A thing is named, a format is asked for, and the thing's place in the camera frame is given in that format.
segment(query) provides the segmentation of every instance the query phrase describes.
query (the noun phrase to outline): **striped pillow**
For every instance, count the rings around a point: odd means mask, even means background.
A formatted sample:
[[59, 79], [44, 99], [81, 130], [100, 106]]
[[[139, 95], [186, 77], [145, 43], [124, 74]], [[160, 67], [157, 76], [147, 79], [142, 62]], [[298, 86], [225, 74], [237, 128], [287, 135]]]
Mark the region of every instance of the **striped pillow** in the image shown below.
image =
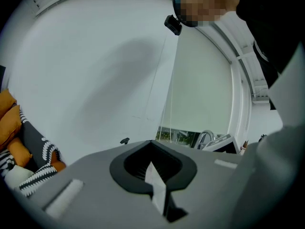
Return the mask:
[[57, 173], [56, 169], [46, 164], [19, 185], [21, 193], [30, 197], [43, 183]]
[[0, 153], [0, 174], [3, 178], [5, 178], [6, 174], [12, 170], [15, 165], [15, 159], [7, 149]]

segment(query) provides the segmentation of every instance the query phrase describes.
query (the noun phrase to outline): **pillow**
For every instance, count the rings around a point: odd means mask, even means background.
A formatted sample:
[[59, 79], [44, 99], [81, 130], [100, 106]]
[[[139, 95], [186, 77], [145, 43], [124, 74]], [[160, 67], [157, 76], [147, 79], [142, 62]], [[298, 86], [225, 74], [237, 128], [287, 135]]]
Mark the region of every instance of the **pillow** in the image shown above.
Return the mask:
[[45, 165], [19, 185], [20, 192], [30, 197], [43, 183], [57, 173], [52, 165]]
[[27, 120], [23, 112], [20, 111], [20, 118], [22, 121], [22, 127], [19, 133], [21, 142], [28, 148], [38, 168], [43, 167], [46, 164], [50, 164], [52, 160], [52, 153], [55, 151], [55, 155], [58, 161], [61, 161], [61, 153], [57, 146], [52, 144], [43, 135], [41, 135]]
[[16, 165], [25, 167], [32, 158], [32, 154], [29, 153], [28, 149], [22, 144], [18, 137], [15, 137], [8, 144], [7, 149], [13, 155]]
[[12, 170], [15, 166], [15, 160], [13, 155], [5, 149], [0, 153], [0, 174], [2, 177], [5, 177], [6, 174]]
[[33, 174], [34, 172], [30, 170], [20, 166], [14, 166], [14, 168], [6, 174], [4, 181], [9, 188], [14, 189], [15, 187], [18, 187], [21, 182], [25, 181]]
[[12, 107], [0, 120], [0, 151], [8, 144], [21, 128], [20, 105]]
[[57, 170], [57, 172], [62, 171], [66, 167], [65, 163], [61, 161], [56, 161], [54, 163], [51, 163], [51, 165]]
[[0, 119], [2, 119], [15, 102], [16, 99], [11, 96], [8, 89], [0, 93]]

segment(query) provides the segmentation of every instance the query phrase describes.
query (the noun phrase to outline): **black shirt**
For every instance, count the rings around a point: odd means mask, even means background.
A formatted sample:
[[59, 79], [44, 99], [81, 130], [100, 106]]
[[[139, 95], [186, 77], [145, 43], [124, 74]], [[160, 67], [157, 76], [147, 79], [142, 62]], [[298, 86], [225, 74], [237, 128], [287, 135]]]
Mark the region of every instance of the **black shirt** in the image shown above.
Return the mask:
[[282, 72], [304, 38], [302, 0], [240, 0], [236, 8], [262, 53]]

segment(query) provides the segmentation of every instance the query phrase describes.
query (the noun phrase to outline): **ceiling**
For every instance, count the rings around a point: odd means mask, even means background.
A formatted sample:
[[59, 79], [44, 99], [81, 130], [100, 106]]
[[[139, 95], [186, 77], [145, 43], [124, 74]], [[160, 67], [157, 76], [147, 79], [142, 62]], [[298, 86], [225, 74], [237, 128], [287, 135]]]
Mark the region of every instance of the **ceiling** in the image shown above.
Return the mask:
[[[26, 0], [36, 16], [63, 1], [66, 0]], [[255, 104], [269, 103], [266, 80], [252, 48], [254, 38], [246, 23], [238, 18], [235, 12], [230, 12], [209, 28], [198, 28], [198, 30], [207, 36], [219, 50], [222, 50], [222, 46], [220, 42], [217, 42], [217, 37], [221, 35], [227, 45], [230, 45], [231, 54], [233, 54], [228, 56], [229, 53], [222, 52], [230, 62], [238, 60], [243, 68], [246, 80], [251, 88], [253, 102]]]

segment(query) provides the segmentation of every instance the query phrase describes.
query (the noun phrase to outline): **wall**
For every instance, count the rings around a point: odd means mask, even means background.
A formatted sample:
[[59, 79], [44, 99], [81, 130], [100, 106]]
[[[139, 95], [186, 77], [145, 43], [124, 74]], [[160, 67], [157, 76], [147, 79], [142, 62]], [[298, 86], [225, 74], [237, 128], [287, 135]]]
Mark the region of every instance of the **wall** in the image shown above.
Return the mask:
[[12, 66], [23, 39], [35, 22], [35, 15], [26, 1], [12, 13], [0, 34], [0, 65], [6, 67], [1, 90], [7, 88]]
[[281, 117], [276, 110], [270, 110], [269, 104], [254, 104], [250, 118], [248, 144], [256, 143], [262, 134], [269, 135], [282, 127]]
[[154, 139], [178, 38], [170, 0], [69, 0], [41, 15], [19, 50], [10, 91], [65, 161]]
[[161, 124], [184, 131], [208, 129], [227, 134], [232, 97], [229, 62], [198, 30], [183, 27], [174, 65], [172, 107], [170, 87]]

